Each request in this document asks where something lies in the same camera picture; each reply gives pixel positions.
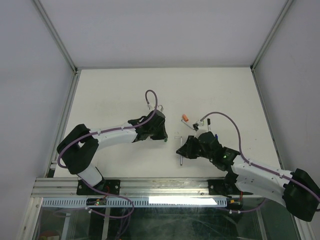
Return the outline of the white pen black end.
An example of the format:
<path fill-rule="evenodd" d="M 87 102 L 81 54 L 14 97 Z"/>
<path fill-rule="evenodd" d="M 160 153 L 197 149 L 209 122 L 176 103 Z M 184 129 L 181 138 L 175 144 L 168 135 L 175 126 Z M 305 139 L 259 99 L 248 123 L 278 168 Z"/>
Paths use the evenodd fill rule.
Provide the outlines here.
<path fill-rule="evenodd" d="M 207 120 L 207 130 L 208 130 L 208 132 L 210 132 L 211 131 L 211 119 L 207 118 L 206 120 Z"/>

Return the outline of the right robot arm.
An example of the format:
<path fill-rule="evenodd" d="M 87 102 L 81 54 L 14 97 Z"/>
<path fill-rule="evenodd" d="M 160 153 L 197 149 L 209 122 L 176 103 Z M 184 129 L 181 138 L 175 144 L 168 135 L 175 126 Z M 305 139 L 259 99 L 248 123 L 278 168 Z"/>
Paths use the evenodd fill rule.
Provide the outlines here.
<path fill-rule="evenodd" d="M 176 153 L 187 159 L 204 158 L 226 172 L 222 180 L 209 180 L 210 194 L 225 197 L 253 194 L 284 206 L 300 220 L 310 222 L 320 204 L 320 189 L 302 169 L 287 171 L 244 160 L 240 152 L 222 146 L 212 132 L 188 136 Z"/>

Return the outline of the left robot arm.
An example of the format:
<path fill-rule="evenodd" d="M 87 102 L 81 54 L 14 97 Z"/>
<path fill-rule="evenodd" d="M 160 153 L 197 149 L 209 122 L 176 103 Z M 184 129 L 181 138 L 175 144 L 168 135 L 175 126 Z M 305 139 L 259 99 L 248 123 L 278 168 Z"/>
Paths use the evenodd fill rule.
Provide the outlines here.
<path fill-rule="evenodd" d="M 87 183 L 93 194 L 100 194 L 105 188 L 102 174 L 92 164 L 98 150 L 119 144 L 136 143 L 150 138 L 154 141 L 168 139 L 165 115 L 159 110 L 147 116 L 128 120 L 120 126 L 109 129 L 90 129 L 85 124 L 77 125 L 58 145 L 57 153 L 64 167 Z"/>

